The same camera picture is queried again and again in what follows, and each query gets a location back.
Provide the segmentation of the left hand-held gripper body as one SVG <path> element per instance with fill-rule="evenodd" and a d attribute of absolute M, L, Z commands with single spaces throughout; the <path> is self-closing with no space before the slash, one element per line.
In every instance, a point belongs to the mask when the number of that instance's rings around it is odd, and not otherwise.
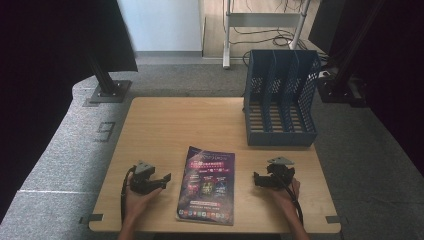
<path fill-rule="evenodd" d="M 147 195 L 152 192 L 151 186 L 154 183 L 160 183 L 159 180 L 151 180 L 150 177 L 155 173 L 155 167 L 148 163 L 140 162 L 132 168 L 132 178 L 130 180 L 130 189 L 141 195 Z"/>

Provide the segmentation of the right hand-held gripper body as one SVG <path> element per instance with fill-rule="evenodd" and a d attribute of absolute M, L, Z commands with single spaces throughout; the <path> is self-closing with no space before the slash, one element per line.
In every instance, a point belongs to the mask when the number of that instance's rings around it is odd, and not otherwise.
<path fill-rule="evenodd" d="M 275 188 L 287 187 L 292 183 L 295 169 L 288 168 L 294 163 L 285 157 L 276 157 L 268 160 L 267 172 L 270 174 L 271 186 Z"/>

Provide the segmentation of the blue plastic file rack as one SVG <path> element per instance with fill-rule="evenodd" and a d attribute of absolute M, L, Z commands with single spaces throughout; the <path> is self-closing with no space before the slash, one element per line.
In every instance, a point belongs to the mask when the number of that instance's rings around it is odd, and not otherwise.
<path fill-rule="evenodd" d="M 311 107 L 321 70 L 313 50 L 252 50 L 243 112 L 250 146 L 305 146 L 317 137 Z"/>

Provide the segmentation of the purple magazine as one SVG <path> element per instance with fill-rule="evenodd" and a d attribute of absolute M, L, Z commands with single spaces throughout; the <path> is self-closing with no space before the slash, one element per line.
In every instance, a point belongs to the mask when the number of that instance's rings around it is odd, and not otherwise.
<path fill-rule="evenodd" d="M 190 146 L 176 210 L 180 221 L 234 224 L 235 154 Z"/>

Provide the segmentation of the person's left hand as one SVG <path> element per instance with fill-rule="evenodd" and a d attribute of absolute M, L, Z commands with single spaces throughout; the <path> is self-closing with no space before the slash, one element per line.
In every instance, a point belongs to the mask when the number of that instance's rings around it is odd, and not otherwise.
<path fill-rule="evenodd" d="M 137 219 L 146 210 L 149 202 L 153 200 L 162 192 L 162 188 L 158 188 L 148 193 L 147 195 L 140 195 L 133 192 L 129 186 L 126 187 L 126 200 L 125 200 L 125 218 Z"/>

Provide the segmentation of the person's right hand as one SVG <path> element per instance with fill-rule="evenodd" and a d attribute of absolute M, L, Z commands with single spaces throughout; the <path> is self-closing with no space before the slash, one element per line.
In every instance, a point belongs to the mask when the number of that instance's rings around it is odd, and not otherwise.
<path fill-rule="evenodd" d="M 299 198 L 300 182 L 294 178 L 289 185 L 289 190 Z M 272 196 L 274 202 L 285 215 L 296 215 L 296 207 L 293 203 L 292 197 L 285 189 L 268 189 L 267 192 Z"/>

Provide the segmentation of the black metal stand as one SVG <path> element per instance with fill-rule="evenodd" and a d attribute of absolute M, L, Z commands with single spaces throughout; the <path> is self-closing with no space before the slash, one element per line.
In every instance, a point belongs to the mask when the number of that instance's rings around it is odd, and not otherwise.
<path fill-rule="evenodd" d="M 325 20 L 337 16 L 332 45 L 336 50 L 329 53 L 334 75 L 320 77 L 317 89 L 324 103 L 349 103 L 361 105 L 349 86 L 361 47 L 386 0 L 323 0 Z"/>
<path fill-rule="evenodd" d="M 122 103 L 131 86 L 130 80 L 113 80 L 101 63 L 92 55 L 88 62 L 98 81 L 98 86 L 88 99 L 89 104 Z"/>

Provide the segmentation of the black curtain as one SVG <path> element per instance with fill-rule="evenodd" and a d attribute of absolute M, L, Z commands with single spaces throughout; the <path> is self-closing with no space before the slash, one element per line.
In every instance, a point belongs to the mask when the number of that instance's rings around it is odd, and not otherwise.
<path fill-rule="evenodd" d="M 329 56 L 337 16 L 319 7 L 308 39 Z M 424 0 L 386 0 L 355 61 L 349 86 L 424 175 Z"/>
<path fill-rule="evenodd" d="M 137 68 L 118 0 L 0 0 L 0 223 L 97 67 Z"/>

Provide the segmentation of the white metal stand frame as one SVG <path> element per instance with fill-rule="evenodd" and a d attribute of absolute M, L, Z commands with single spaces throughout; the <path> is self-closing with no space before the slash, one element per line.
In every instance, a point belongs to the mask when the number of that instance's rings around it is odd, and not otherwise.
<path fill-rule="evenodd" d="M 303 0 L 300 11 L 294 13 L 236 13 L 231 10 L 232 0 L 224 0 L 224 46 L 222 64 L 230 68 L 230 28 L 231 27 L 284 27 L 294 28 L 293 39 L 288 43 L 291 50 L 298 48 L 299 38 L 307 17 L 311 0 Z"/>

